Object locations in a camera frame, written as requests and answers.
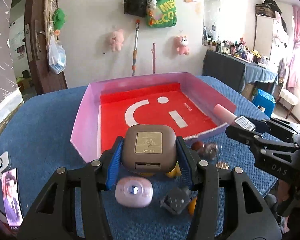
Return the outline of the pink nail polish bottle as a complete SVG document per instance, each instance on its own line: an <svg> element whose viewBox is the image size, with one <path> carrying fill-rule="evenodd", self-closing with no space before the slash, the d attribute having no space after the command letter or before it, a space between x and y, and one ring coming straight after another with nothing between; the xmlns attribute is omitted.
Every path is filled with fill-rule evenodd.
<svg viewBox="0 0 300 240"><path fill-rule="evenodd" d="M256 129L256 125L248 120L245 116L236 116L234 113L230 112L220 104L215 105L213 113L222 122L226 122L229 125L236 125L242 129L252 132Z"/></svg>

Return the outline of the gold studded cylinder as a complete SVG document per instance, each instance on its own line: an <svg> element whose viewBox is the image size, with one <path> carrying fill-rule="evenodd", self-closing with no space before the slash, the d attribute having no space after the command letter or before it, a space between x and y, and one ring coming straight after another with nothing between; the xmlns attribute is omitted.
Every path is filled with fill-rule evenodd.
<svg viewBox="0 0 300 240"><path fill-rule="evenodd" d="M217 167L217 168L220 168L220 169L224 169L224 170L230 170L229 164L226 163L226 162L223 162L223 161L219 161L219 162L216 164L216 167Z"/></svg>

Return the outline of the red cap glitter bottle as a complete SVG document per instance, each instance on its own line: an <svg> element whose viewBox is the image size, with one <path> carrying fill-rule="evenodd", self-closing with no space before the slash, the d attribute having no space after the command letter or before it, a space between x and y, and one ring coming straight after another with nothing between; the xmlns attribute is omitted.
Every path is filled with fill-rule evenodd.
<svg viewBox="0 0 300 240"><path fill-rule="evenodd" d="M203 143L202 141L197 141L191 145L191 149L196 151L202 159L209 161L218 159L219 147L214 142Z"/></svg>

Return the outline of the orange ball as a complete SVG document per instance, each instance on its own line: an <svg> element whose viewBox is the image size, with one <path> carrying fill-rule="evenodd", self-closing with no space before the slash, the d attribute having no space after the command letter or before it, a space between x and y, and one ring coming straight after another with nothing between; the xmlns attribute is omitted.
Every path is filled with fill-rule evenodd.
<svg viewBox="0 0 300 240"><path fill-rule="evenodd" d="M197 201L197 197L194 197L194 198L190 201L190 203L189 203L189 205L188 205L188 212L189 212L189 214L190 214L191 216L194 215L194 211L195 211L195 208L196 208L196 201Z"/></svg>

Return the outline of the black star perfume bottle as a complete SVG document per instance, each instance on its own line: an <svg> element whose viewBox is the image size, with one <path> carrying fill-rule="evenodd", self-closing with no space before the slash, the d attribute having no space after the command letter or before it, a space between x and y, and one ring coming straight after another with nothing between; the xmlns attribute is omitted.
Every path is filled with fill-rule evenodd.
<svg viewBox="0 0 300 240"><path fill-rule="evenodd" d="M160 206L172 215L180 215L191 200L191 190L188 187L175 187L160 200Z"/></svg>

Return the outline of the lilac rounded case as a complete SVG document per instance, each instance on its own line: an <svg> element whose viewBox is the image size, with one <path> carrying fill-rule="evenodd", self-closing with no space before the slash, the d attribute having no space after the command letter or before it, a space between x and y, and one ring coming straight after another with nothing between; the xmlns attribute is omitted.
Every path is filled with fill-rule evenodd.
<svg viewBox="0 0 300 240"><path fill-rule="evenodd" d="M153 186L143 177L124 177L117 182L115 198L125 207L147 207L153 198Z"/></svg>

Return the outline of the brown square case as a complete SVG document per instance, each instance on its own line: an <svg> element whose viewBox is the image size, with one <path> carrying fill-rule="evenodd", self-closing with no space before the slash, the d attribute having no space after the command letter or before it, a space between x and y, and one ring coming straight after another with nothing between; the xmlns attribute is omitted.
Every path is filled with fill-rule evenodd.
<svg viewBox="0 0 300 240"><path fill-rule="evenodd" d="M130 127L126 132L121 162L130 172L171 172L177 162L174 130L166 125Z"/></svg>

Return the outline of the blue plastic stool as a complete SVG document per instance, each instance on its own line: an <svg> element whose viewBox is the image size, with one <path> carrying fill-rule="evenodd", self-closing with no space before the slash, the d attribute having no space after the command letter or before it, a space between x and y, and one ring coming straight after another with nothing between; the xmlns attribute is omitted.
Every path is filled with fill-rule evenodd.
<svg viewBox="0 0 300 240"><path fill-rule="evenodd" d="M263 107L264 114L270 118L274 111L276 101L271 94L261 89L257 89L256 94L252 100L252 103L256 107Z"/></svg>

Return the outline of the photo card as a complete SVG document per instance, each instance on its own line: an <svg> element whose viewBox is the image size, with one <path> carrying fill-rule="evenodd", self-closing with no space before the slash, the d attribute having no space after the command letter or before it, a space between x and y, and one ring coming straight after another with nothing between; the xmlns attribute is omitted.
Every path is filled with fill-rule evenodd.
<svg viewBox="0 0 300 240"><path fill-rule="evenodd" d="M23 222L23 215L19 201L16 168L2 174L1 185L8 225L12 230L18 230Z"/></svg>

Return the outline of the dark side table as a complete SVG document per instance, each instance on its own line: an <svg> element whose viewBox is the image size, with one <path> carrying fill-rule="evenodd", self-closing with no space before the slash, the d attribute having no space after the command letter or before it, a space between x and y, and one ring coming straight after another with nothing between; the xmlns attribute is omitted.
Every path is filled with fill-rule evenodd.
<svg viewBox="0 0 300 240"><path fill-rule="evenodd" d="M202 74L218 79L239 93L245 85L257 83L258 88L273 94L279 81L277 73L258 64L211 50L205 54Z"/></svg>

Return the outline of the pink curtain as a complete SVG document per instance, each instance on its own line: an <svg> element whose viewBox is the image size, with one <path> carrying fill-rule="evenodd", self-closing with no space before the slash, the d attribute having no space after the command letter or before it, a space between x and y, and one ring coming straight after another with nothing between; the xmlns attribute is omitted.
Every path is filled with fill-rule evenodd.
<svg viewBox="0 0 300 240"><path fill-rule="evenodd" d="M293 6L294 15L294 46L289 64L287 88L295 88L300 78L300 7Z"/></svg>

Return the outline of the white card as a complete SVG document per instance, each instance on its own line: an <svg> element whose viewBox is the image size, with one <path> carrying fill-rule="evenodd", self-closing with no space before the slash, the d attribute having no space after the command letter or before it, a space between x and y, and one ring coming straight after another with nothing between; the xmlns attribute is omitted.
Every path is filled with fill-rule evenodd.
<svg viewBox="0 0 300 240"><path fill-rule="evenodd" d="M10 155L7 151L5 151L0 156L0 176L2 175L3 172L9 170L10 167L11 167Z"/></svg>

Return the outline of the blue table cloth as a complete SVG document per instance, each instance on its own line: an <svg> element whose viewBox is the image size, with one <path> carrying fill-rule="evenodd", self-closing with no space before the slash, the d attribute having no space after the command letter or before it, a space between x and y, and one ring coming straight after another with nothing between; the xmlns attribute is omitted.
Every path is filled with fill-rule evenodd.
<svg viewBox="0 0 300 240"><path fill-rule="evenodd" d="M221 81L197 76L236 105L235 114L255 119L266 115L250 101ZM38 193L58 167L69 170L85 165L70 143L72 127L87 86L60 90L31 98L8 122L0 135L0 155L8 152L11 168L17 169L21 213L26 216ZM277 179L254 166L249 147L221 133L204 139L220 147L219 160L230 168L240 166L264 197ZM118 204L114 187L102 192L102 199L113 239L185 239L192 220L188 211L173 216L160 207L159 200L180 186L181 178L170 179L164 174L149 178L154 195L151 204L142 209L129 209ZM4 212L0 180L0 210Z"/></svg>

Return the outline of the yellow amber figure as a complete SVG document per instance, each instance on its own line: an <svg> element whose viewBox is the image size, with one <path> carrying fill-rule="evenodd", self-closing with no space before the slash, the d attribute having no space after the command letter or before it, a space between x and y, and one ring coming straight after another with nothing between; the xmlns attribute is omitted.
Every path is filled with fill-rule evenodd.
<svg viewBox="0 0 300 240"><path fill-rule="evenodd" d="M138 173L138 175L141 175L143 177L152 177L155 174L154 173ZM168 173L165 174L168 178L175 178L175 177L180 177L182 175L180 167L178 162L176 162L176 165L174 169Z"/></svg>

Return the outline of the pink box with red base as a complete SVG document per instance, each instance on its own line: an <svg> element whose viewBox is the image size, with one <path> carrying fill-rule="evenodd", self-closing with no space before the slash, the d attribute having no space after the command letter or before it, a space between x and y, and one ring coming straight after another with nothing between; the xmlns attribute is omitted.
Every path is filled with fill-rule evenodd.
<svg viewBox="0 0 300 240"><path fill-rule="evenodd" d="M151 74L90 83L83 95L70 142L85 162L100 157L129 127L167 125L188 143L225 130L213 112L236 105L187 72Z"/></svg>

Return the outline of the white cabinet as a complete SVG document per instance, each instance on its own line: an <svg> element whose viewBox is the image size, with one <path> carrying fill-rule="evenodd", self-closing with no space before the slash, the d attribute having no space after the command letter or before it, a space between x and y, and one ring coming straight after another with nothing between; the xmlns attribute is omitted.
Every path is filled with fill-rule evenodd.
<svg viewBox="0 0 300 240"><path fill-rule="evenodd" d="M276 18L256 15L254 50L274 61L279 53L281 41L278 37L279 23Z"/></svg>

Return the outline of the pink plush right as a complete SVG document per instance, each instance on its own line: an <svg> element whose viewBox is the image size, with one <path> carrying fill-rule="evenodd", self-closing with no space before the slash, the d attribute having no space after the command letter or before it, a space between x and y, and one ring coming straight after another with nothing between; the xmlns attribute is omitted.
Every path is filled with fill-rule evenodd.
<svg viewBox="0 0 300 240"><path fill-rule="evenodd" d="M176 36L175 37L175 47L177 50L177 53L179 55L188 55L189 54L189 46L186 36Z"/></svg>

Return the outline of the pink plush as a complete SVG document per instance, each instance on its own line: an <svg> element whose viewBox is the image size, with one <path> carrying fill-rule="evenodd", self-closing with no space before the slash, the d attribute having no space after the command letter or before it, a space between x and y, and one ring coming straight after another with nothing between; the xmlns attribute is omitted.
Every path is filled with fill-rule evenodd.
<svg viewBox="0 0 300 240"><path fill-rule="evenodd" d="M112 32L110 38L109 38L109 44L111 47L111 51L120 51L124 42L124 34L123 29L116 30Z"/></svg>
<svg viewBox="0 0 300 240"><path fill-rule="evenodd" d="M189 54L189 46L186 36L176 36L175 37L175 47L177 50L177 53L179 55L188 55Z"/></svg>

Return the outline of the pink stick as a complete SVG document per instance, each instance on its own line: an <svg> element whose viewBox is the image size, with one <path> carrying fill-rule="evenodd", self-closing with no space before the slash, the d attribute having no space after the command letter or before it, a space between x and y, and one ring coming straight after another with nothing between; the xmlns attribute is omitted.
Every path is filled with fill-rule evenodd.
<svg viewBox="0 0 300 240"><path fill-rule="evenodd" d="M156 68L156 43L153 43L152 51L152 73L155 74L155 68Z"/></svg>

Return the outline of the green tote bag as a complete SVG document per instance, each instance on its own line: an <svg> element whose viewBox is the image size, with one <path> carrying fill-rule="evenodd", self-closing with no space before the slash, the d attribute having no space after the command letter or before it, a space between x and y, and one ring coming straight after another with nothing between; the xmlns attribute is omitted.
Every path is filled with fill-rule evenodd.
<svg viewBox="0 0 300 240"><path fill-rule="evenodd" d="M150 28L168 28L177 23L175 0L157 0L157 7L150 15L146 9L146 23Z"/></svg>

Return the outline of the plastic bag on door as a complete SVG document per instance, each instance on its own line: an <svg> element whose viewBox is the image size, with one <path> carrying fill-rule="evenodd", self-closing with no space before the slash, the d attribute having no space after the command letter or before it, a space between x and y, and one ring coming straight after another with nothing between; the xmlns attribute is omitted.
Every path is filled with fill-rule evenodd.
<svg viewBox="0 0 300 240"><path fill-rule="evenodd" d="M50 37L48 47L48 62L49 67L55 74L61 74L66 67L66 53L61 44L55 39L55 36Z"/></svg>

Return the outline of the pink plush left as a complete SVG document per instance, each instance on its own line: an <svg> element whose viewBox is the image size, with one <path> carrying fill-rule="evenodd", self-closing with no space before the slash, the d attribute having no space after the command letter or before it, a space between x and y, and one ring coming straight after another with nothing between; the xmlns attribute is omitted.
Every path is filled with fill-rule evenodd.
<svg viewBox="0 0 300 240"><path fill-rule="evenodd" d="M124 42L124 34L123 29L116 30L112 32L110 38L109 38L109 44L111 47L111 51L120 51Z"/></svg>

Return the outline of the black backpack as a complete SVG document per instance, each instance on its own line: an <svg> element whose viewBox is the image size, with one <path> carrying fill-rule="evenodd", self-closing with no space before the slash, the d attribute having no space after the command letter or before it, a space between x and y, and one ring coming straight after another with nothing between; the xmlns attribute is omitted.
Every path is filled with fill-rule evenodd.
<svg viewBox="0 0 300 240"><path fill-rule="evenodd" d="M146 17L147 0L123 0L123 11L126 15Z"/></svg>

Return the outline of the green plush on door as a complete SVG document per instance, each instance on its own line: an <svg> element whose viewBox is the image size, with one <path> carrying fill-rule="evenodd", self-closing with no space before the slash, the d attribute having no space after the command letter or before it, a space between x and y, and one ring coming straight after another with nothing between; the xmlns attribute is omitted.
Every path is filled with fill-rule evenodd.
<svg viewBox="0 0 300 240"><path fill-rule="evenodd" d="M53 28L54 34L58 36L61 33L61 29L65 24L65 13L61 8L58 8L53 15Z"/></svg>

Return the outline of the brown door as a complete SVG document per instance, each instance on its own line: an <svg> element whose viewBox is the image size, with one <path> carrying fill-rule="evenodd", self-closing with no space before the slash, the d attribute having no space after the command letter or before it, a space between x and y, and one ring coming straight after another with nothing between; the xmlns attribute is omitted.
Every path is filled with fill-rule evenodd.
<svg viewBox="0 0 300 240"><path fill-rule="evenodd" d="M45 0L26 0L24 34L27 60L33 84L38 95L67 89L64 74L50 70L47 47L47 30L44 21Z"/></svg>

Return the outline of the white panda keychain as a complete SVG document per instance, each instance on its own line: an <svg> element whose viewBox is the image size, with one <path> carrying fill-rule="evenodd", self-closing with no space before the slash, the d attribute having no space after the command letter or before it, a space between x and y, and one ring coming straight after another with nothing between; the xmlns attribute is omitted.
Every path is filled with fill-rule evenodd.
<svg viewBox="0 0 300 240"><path fill-rule="evenodd" d="M150 15L157 7L157 0L147 0L147 12Z"/></svg>

